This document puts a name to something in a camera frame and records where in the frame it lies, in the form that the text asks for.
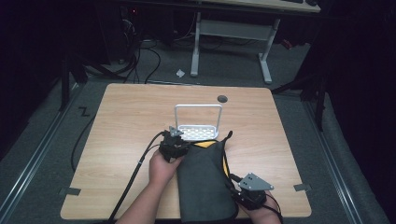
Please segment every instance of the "white rack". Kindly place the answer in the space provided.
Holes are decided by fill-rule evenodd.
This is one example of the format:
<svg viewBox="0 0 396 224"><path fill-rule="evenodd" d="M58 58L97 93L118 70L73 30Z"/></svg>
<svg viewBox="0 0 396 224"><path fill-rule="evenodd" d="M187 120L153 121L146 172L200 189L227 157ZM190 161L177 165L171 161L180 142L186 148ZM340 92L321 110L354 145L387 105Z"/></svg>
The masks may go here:
<svg viewBox="0 0 396 224"><path fill-rule="evenodd" d="M217 107L219 109L219 116L216 126L209 124L182 124L178 125L177 110L181 107ZM177 129L183 134L181 138L185 141L203 141L208 139L216 139L219 135L219 122L221 117L221 105L176 105L175 106L175 120Z"/></svg>

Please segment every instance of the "human hand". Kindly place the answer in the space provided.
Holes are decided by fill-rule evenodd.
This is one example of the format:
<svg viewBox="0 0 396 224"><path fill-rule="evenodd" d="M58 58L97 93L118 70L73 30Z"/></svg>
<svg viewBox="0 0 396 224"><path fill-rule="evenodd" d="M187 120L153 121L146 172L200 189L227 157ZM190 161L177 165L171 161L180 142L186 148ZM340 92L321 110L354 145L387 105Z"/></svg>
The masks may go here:
<svg viewBox="0 0 396 224"><path fill-rule="evenodd" d="M266 190L265 193L270 195L271 197L273 197L269 190ZM271 197L267 196L267 201L265 202L264 205L269 206L269 207L275 209L276 211L278 211L277 203ZM271 211L265 207L249 211L243 205L239 204L239 206L242 208L242 210L244 210L247 213L247 215L250 217L250 219L252 220L252 222L254 224L280 224L281 223L277 214L274 211Z"/></svg>
<svg viewBox="0 0 396 224"><path fill-rule="evenodd" d="M179 157L169 163L163 158L161 152L156 150L149 160L149 183L165 187L174 176L182 160L183 157Z"/></svg>

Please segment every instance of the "black cable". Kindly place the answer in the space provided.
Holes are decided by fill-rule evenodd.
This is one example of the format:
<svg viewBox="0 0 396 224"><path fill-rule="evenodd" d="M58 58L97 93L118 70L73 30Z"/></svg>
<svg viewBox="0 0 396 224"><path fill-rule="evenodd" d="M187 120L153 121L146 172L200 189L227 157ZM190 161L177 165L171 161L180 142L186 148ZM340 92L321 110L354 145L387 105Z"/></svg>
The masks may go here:
<svg viewBox="0 0 396 224"><path fill-rule="evenodd" d="M76 153L77 145L78 145L79 141L81 140L82 135L85 133L85 131L87 131L88 127L89 127L90 124L93 122L93 120L95 119L95 117L96 117L96 115L94 115L94 116L91 118L90 122L88 122L87 125L85 125L84 129L83 129L82 132L79 134L79 137L78 137L76 143L74 144L74 147L73 147L73 150L72 150L72 155L71 155L71 157L70 157L70 164L71 164L71 166L72 166L73 173L76 172L76 167L75 167L75 164L74 164L74 155L75 155L75 153Z"/></svg>
<svg viewBox="0 0 396 224"><path fill-rule="evenodd" d="M226 38L224 38L223 41L224 41L224 43L232 44L232 45L236 45L236 46L245 46L245 45L254 44L254 43L259 42L259 40L249 39L249 40L245 40L244 43L238 43L235 41L227 40Z"/></svg>
<svg viewBox="0 0 396 224"><path fill-rule="evenodd" d="M187 33L186 33L185 35L183 35L182 37L180 37L180 38L178 38L178 39L174 39L174 40L173 40L174 43L176 43L176 42L179 41L179 40L183 40L183 39L186 39L186 38L190 38L190 37L192 37L192 36L195 36L195 35L191 35L191 30L192 30L192 28L194 27L196 17L197 17L197 13L195 12L194 15L192 16L192 22L191 22L191 26L190 26L189 31L187 31Z"/></svg>
<svg viewBox="0 0 396 224"><path fill-rule="evenodd" d="M130 61L129 61L129 63L128 63L125 67L121 68L121 69L118 70L118 71L112 72L112 71L108 71L107 69L105 69L105 68L104 68L102 65L100 65L100 64L89 63L89 65L91 65L95 70L99 71L99 73L96 73L96 72L90 70L90 69L89 69L88 67L86 67L86 66L85 66L85 71L86 71L87 73L89 73L89 74L94 75L94 76L102 76L102 75L105 75L105 76L109 76L109 77L114 77L114 78L117 78L117 79L124 79L124 80L125 80L125 77L120 76L120 74L122 74L122 73L128 71L129 69L133 70L133 69L136 67L137 61L136 61L136 57L135 57L135 55L134 55L134 50L138 48L137 45L140 45L140 41L139 41L140 36L141 36L141 32L136 33L136 34L134 35L132 44L130 44L130 46L129 46L128 49L127 49L128 52L127 52L127 56L126 56L126 57L127 57L127 58L130 58Z"/></svg>
<svg viewBox="0 0 396 224"><path fill-rule="evenodd" d="M182 38L182 39L177 39L177 40L174 40L174 44L175 45L178 45L178 46L181 46L181 47L189 47L189 46L192 46L193 44L194 44L194 39L191 39L192 37L195 37L195 35L189 35L189 36L186 36L186 37L184 37L184 38Z"/></svg>
<svg viewBox="0 0 396 224"><path fill-rule="evenodd" d="M139 61L140 61L140 48L139 48L139 51L138 51L138 56L137 56L137 62L139 63ZM139 75L137 74L137 67L134 69L134 83L135 83L135 81L136 81L136 78L137 78L137 84L139 84L140 83L140 78L139 78Z"/></svg>
<svg viewBox="0 0 396 224"><path fill-rule="evenodd" d="M213 48L205 48L204 43L203 43L204 41L201 41L199 46L201 49L207 49L207 50L218 49L223 45L223 38L219 37L219 36L211 36L211 38L209 36L206 37L206 40L217 40L217 39L219 40L219 43L217 46L215 46Z"/></svg>
<svg viewBox="0 0 396 224"><path fill-rule="evenodd" d="M136 59L136 57L134 57L134 67L131 68L131 70L129 71L128 75L126 75L125 79L123 80L123 83L126 83L126 81L128 80L129 76L131 75L131 73L132 73L134 70L136 70L137 63L138 63L138 59Z"/></svg>
<svg viewBox="0 0 396 224"><path fill-rule="evenodd" d="M117 212L120 209L120 206L125 199L126 195L128 194L129 189L131 188L132 184L134 183L134 179L137 176L137 173L139 172L140 166L142 166L143 161L145 160L146 155L148 152L152 149L151 145L152 143L158 138L158 136L164 135L164 132L157 133L151 140L151 142L148 144L148 147L146 148L145 152L143 153L142 157L140 158L139 162L136 165L136 168L134 168L134 173L131 176L131 179L128 182L128 185L126 186L124 192L122 193L119 202L117 203L116 207L114 208L113 212L111 213L110 218L107 220L107 223L113 223L114 217L116 216Z"/></svg>
<svg viewBox="0 0 396 224"><path fill-rule="evenodd" d="M160 54L158 54L157 52L155 52L155 51L152 50L152 49L146 49L146 50L149 50L149 51L155 53L155 54L158 56L158 64L157 64L157 66L156 66L156 67L154 68L154 70L153 70L150 74L148 74L148 76L146 77L145 84L148 84L148 80L149 80L149 78L151 77L151 75L152 75L155 71L157 71L158 67L160 67L161 56L160 56Z"/></svg>

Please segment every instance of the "small white object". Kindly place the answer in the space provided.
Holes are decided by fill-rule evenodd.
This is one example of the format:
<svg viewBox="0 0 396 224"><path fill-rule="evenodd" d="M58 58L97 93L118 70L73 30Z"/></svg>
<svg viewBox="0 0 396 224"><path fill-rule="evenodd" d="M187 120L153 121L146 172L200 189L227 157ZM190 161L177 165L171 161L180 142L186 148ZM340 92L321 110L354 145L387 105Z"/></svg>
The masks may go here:
<svg viewBox="0 0 396 224"><path fill-rule="evenodd" d="M178 71L176 72L176 75L178 76L178 77L183 77L184 76L184 72L183 71L181 71L180 69L178 69Z"/></svg>

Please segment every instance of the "wooden table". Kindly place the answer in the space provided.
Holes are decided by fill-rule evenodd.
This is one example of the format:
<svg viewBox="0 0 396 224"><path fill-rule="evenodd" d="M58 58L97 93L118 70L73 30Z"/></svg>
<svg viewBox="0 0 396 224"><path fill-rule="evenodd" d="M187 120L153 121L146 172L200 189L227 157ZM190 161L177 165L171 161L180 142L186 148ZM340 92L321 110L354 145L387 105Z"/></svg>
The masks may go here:
<svg viewBox="0 0 396 224"><path fill-rule="evenodd" d="M62 218L107 219L151 139L175 126L175 105L219 104L219 95L228 98L222 104L218 139L233 131L226 145L231 172L242 177L252 172L274 185L272 193L284 217L308 217L311 208L305 192L293 187L302 180L268 89L110 84L70 185L81 192L66 196ZM153 151L116 217L147 185ZM241 211L238 216L247 215ZM164 192L157 218L180 218L176 176Z"/></svg>

